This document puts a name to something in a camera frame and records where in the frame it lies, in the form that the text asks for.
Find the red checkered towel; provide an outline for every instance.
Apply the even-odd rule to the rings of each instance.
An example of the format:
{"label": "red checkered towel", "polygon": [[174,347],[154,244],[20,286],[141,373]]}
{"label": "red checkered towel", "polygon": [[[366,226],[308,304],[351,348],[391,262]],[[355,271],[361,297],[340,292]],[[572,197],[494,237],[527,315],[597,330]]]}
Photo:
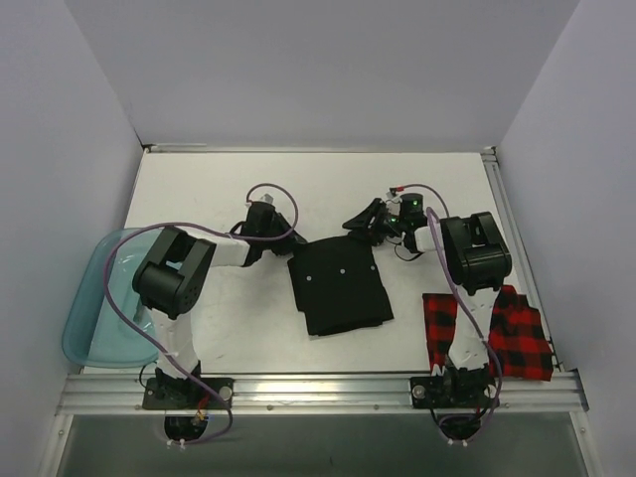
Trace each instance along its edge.
{"label": "red checkered towel", "polygon": [[[457,301],[453,295],[422,295],[424,327],[430,367],[442,368],[455,334]],[[531,308],[525,295],[504,285],[495,301],[488,342],[497,354],[504,376],[549,381],[553,375],[553,352],[544,335],[541,314]],[[497,376],[493,363],[490,373]]]}

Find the translucent plastic tray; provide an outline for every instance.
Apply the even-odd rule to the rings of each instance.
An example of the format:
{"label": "translucent plastic tray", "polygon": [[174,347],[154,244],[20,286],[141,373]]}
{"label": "translucent plastic tray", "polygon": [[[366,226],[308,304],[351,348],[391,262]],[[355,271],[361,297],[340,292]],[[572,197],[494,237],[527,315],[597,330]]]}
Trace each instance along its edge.
{"label": "translucent plastic tray", "polygon": [[[64,331],[62,348],[67,358],[82,366],[136,368],[157,359],[157,350],[128,328],[104,300],[102,270],[106,257],[123,237],[134,229],[117,231],[95,248]],[[134,238],[118,252],[110,270],[109,286],[115,302],[144,331],[154,336],[150,317],[132,290],[135,270],[158,236],[147,233]]]}

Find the purple cable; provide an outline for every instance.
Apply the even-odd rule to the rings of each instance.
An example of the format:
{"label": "purple cable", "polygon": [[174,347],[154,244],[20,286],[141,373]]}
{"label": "purple cable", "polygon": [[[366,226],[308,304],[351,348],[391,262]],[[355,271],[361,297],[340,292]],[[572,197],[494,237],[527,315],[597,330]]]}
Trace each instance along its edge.
{"label": "purple cable", "polygon": [[[482,341],[482,343],[486,347],[486,351],[488,352],[488,355],[490,356],[491,360],[493,360],[493,362],[495,363],[495,367],[497,368],[498,381],[497,381],[497,390],[495,391],[495,397],[492,399],[490,410],[486,414],[482,425],[479,427],[479,429],[477,429],[477,431],[473,435],[465,439],[467,442],[470,442],[474,440],[483,431],[483,429],[486,427],[486,425],[488,425],[488,423],[492,419],[493,412],[495,412],[495,407],[497,405],[497,401],[499,400],[499,394],[501,393],[501,386],[504,381],[504,373],[501,369],[501,363],[499,362],[499,359],[497,358],[497,355],[495,354],[495,350],[493,350],[493,348],[488,343],[488,340],[484,337],[484,334],[479,329],[479,325],[477,324],[475,317],[473,316],[471,311],[468,309],[468,306],[466,305],[462,297],[459,295],[457,291],[457,287],[455,286],[455,283],[453,283],[453,279],[450,276],[450,271],[448,270],[448,265],[446,264],[443,248],[441,246],[441,243],[439,243],[439,238],[437,237],[437,234],[435,233],[435,230],[433,228],[435,224],[439,224],[439,215],[431,207],[428,207],[426,208],[426,217],[428,218],[428,226],[430,227],[430,233],[432,234],[433,242],[435,243],[435,250],[437,251],[437,256],[439,257],[439,262],[441,263],[441,267],[444,270],[446,281],[448,281],[448,286],[450,286],[450,291],[452,291],[453,296],[455,297],[455,300],[457,300],[457,303],[459,304],[461,309],[464,311],[464,313],[466,313],[466,316],[470,320],[470,323],[475,327],[477,336],[479,336],[479,339]],[[441,424],[444,420],[452,418],[452,417],[457,417],[457,416],[456,415],[444,416],[439,420],[439,423]]]}
{"label": "purple cable", "polygon": [[432,187],[427,186],[426,184],[406,184],[405,186],[401,186],[403,189],[410,189],[413,187],[421,187],[422,189],[426,189],[427,191],[432,192],[435,197],[439,200],[439,202],[441,203],[441,206],[444,208],[444,212],[446,213],[446,217],[450,217],[450,212],[448,212],[448,206],[446,206],[446,203],[444,202],[444,200],[441,198],[441,195],[434,190]]}
{"label": "purple cable", "polygon": [[279,190],[280,192],[282,192],[285,196],[287,196],[289,198],[289,200],[291,201],[291,204],[292,204],[292,206],[294,208],[294,222],[292,223],[291,228],[287,232],[282,234],[281,236],[273,237],[273,238],[242,237],[242,236],[236,236],[236,235],[233,235],[233,234],[224,234],[224,233],[221,233],[221,232],[213,231],[212,229],[208,229],[207,227],[199,226],[197,224],[191,224],[191,223],[188,223],[188,222],[165,222],[165,223],[162,223],[162,224],[155,224],[155,225],[152,225],[152,226],[148,226],[148,227],[144,227],[144,228],[138,229],[135,232],[133,232],[132,234],[130,234],[129,236],[127,236],[127,237],[123,238],[122,240],[120,240],[113,247],[113,249],[110,251],[110,253],[108,254],[108,257],[106,258],[106,263],[104,264],[104,267],[103,267],[103,294],[104,294],[104,297],[106,298],[106,301],[108,302],[108,304],[112,308],[112,311],[114,311],[115,314],[121,319],[121,321],[123,321],[126,325],[128,325],[134,332],[136,332],[137,334],[141,335],[143,338],[145,338],[150,343],[152,343],[152,345],[155,348],[157,348],[166,357],[166,360],[168,360],[168,363],[170,363],[172,366],[175,367],[175,369],[177,369],[177,371],[179,371],[186,378],[188,378],[193,383],[197,384],[206,393],[208,393],[210,396],[212,396],[212,398],[214,398],[214,400],[216,400],[218,403],[220,403],[223,406],[223,408],[226,410],[226,412],[228,413],[228,424],[223,429],[218,430],[218,431],[216,431],[216,432],[214,432],[214,433],[212,433],[210,435],[206,435],[206,436],[200,437],[197,440],[190,440],[188,442],[185,442],[185,444],[187,444],[187,445],[202,444],[204,442],[209,442],[209,441],[211,441],[211,440],[213,440],[213,439],[215,439],[217,437],[222,436],[226,432],[228,432],[230,430],[230,428],[232,427],[232,424],[234,423],[234,416],[232,414],[232,410],[230,409],[230,406],[221,398],[221,396],[219,396],[219,394],[215,390],[210,388],[208,385],[206,385],[203,381],[201,381],[196,376],[194,376],[191,373],[189,373],[188,371],[186,371],[179,363],[177,363],[177,361],[172,356],[170,356],[170,354],[168,353],[168,350],[166,350],[161,343],[159,343],[152,336],[150,336],[148,333],[146,333],[141,328],[139,328],[128,317],[126,317],[126,315],[124,315],[124,313],[121,311],[121,309],[117,306],[117,304],[115,303],[114,299],[112,298],[112,294],[110,293],[110,289],[108,288],[108,278],[110,277],[108,271],[110,270],[110,266],[113,263],[113,261],[115,259],[115,256],[117,255],[117,252],[119,251],[119,249],[125,243],[128,243],[130,240],[132,240],[135,237],[140,236],[141,234],[144,234],[146,232],[154,231],[156,229],[163,229],[164,227],[168,227],[168,226],[172,226],[172,227],[187,227],[187,228],[191,228],[191,229],[197,229],[199,231],[206,232],[206,233],[211,234],[211,235],[216,236],[216,237],[226,237],[226,238],[241,239],[241,240],[247,240],[248,239],[248,240],[253,240],[253,241],[275,241],[275,240],[284,239],[284,238],[288,237],[289,235],[293,234],[294,229],[296,229],[296,225],[298,224],[298,204],[296,204],[295,199],[284,188],[282,188],[280,186],[277,186],[276,184],[270,184],[270,183],[264,182],[264,183],[257,184],[255,186],[253,186],[251,189],[249,189],[249,191],[247,191],[246,201],[249,202],[249,196],[251,195],[251,193],[253,191],[255,191],[256,189],[259,189],[261,187],[271,187],[273,189]]}

